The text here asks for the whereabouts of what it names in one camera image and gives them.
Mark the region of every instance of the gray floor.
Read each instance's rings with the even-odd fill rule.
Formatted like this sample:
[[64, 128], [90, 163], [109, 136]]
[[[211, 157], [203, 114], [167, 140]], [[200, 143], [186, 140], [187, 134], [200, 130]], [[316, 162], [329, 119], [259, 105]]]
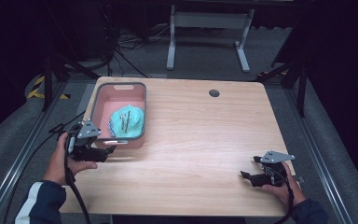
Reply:
[[[233, 48], [236, 36], [241, 35], [237, 31], [224, 31], [219, 35], [210, 35], [199, 30], [180, 32], [177, 36], [175, 67], [172, 71], [165, 69], [169, 46], [167, 36], [141, 49], [123, 51], [123, 53], [139, 70], [152, 77], [248, 81], [256, 78], [260, 72], [271, 70], [270, 64], [289, 32], [290, 29], [251, 29], [245, 44], [245, 53], [251, 67], [249, 74], [241, 71], [236, 51]], [[120, 56], [116, 57], [110, 63], [114, 76], [141, 77]], [[106, 76], [107, 68], [104, 67], [95, 72]], [[296, 155], [293, 164], [296, 174], [304, 179], [301, 188], [307, 196], [323, 204], [330, 216], [329, 223], [358, 223], [358, 173], [311, 87], [311, 83], [307, 86], [306, 117], [299, 119], [296, 110], [293, 109], [296, 87], [292, 90], [283, 90], [276, 84], [279, 80], [279, 77], [275, 77], [266, 82], [265, 87], [287, 149], [289, 153]], [[31, 98], [0, 125], [0, 186], [5, 181], [7, 171], [21, 153], [22, 146], [27, 143], [28, 136], [34, 130], [38, 119], [42, 116], [46, 122], [36, 127], [37, 130], [40, 129], [40, 132], [34, 136], [32, 148], [38, 146], [48, 136], [50, 128], [76, 116], [87, 101], [87, 94], [85, 94], [87, 87], [93, 83], [95, 80], [81, 74], [73, 74], [62, 91], [62, 93], [71, 94], [71, 98], [57, 100], [52, 105], [49, 114], [41, 112], [42, 99]], [[34, 80], [24, 94], [28, 94], [33, 85]], [[53, 137], [37, 151], [30, 161], [15, 191], [10, 206], [9, 220], [19, 209], [28, 187], [43, 175], [55, 145]], [[340, 198], [337, 195], [332, 198], [331, 194], [326, 192], [328, 183], [326, 185], [323, 179], [324, 174], [318, 172], [318, 163], [312, 156], [312, 149], [315, 147], [320, 151], [328, 168], [328, 174], [331, 175], [330, 181], [335, 184], [334, 187]], [[347, 216], [339, 213], [342, 208], [336, 209], [335, 202], [340, 201], [344, 204]], [[0, 206], [0, 223], [2, 223], [6, 206], [7, 202]], [[278, 219], [278, 217], [247, 217], [246, 222], [248, 224], [273, 223]], [[62, 221], [63, 223], [84, 223], [84, 218], [81, 214], [63, 214]], [[92, 223], [109, 222], [109, 216], [91, 215], [91, 221]], [[134, 217], [131, 223], [141, 222], [139, 218]]]

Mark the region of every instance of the pink storage container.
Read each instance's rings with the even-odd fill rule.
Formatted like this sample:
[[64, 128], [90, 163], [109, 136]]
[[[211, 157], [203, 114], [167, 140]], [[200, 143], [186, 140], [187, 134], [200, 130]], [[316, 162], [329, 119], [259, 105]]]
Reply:
[[138, 136], [117, 138], [113, 137], [108, 126], [112, 114], [120, 108], [132, 105], [141, 108], [146, 120], [146, 85], [142, 82], [112, 82], [102, 84], [95, 95], [91, 110], [91, 120], [101, 129], [101, 134], [95, 140], [98, 148], [138, 148], [144, 142], [145, 125]]

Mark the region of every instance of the person's right hand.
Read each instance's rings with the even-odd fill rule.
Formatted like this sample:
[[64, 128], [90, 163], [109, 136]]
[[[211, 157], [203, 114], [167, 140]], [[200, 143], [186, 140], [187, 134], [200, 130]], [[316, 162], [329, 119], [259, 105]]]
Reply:
[[[287, 173], [287, 179], [289, 180], [290, 188], [293, 190], [293, 194], [295, 195], [295, 198], [293, 200], [293, 206], [296, 206], [298, 203], [301, 203], [307, 199], [307, 197], [302, 192], [300, 186], [297, 184], [295, 179], [292, 176], [292, 173], [290, 172], [289, 166], [282, 162], [284, 169]], [[277, 196], [282, 203], [284, 203], [286, 206], [289, 204], [289, 191], [287, 190], [286, 184], [282, 184], [280, 187], [274, 187], [271, 185], [263, 185], [261, 187], [262, 190], [264, 190], [267, 193], [273, 194]]]

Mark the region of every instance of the person's left hand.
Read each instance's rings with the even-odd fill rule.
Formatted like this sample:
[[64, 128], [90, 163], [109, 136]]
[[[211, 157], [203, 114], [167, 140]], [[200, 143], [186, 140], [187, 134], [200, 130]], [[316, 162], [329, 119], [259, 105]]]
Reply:
[[[51, 156], [48, 169], [43, 176], [43, 180], [53, 181], [59, 185], [66, 184], [63, 162], [65, 160], [65, 142], [67, 137], [68, 133], [63, 133], [60, 136], [57, 148]], [[98, 165], [94, 161], [74, 161], [72, 158], [68, 158], [68, 167], [71, 169], [72, 173], [76, 175], [84, 170], [97, 169]]]

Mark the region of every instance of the human hand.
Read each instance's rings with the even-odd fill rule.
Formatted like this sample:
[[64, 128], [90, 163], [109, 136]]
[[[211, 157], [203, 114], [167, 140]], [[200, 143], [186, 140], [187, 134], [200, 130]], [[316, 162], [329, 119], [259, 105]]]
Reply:
[[[57, 147], [51, 156], [43, 180], [53, 181], [59, 185], [65, 185], [65, 142], [68, 137], [68, 133], [63, 133], [57, 143]], [[71, 169], [74, 175], [81, 171], [88, 169], [97, 169], [98, 165], [94, 161], [74, 161], [72, 158], [68, 158], [68, 167]]]
[[[282, 165], [287, 173], [287, 179], [289, 181], [290, 188], [293, 191], [293, 194], [295, 195], [295, 198], [293, 200], [293, 206], [296, 206], [298, 203], [301, 203], [307, 199], [307, 197], [302, 192], [300, 186], [297, 184], [295, 179], [292, 176], [292, 173], [290, 172], [289, 166], [282, 162]], [[271, 185], [263, 185], [261, 187], [262, 190], [264, 190], [267, 193], [273, 194], [277, 196], [283, 204], [288, 206], [289, 204], [289, 191], [287, 189], [286, 184], [282, 184], [280, 187], [274, 187]]]

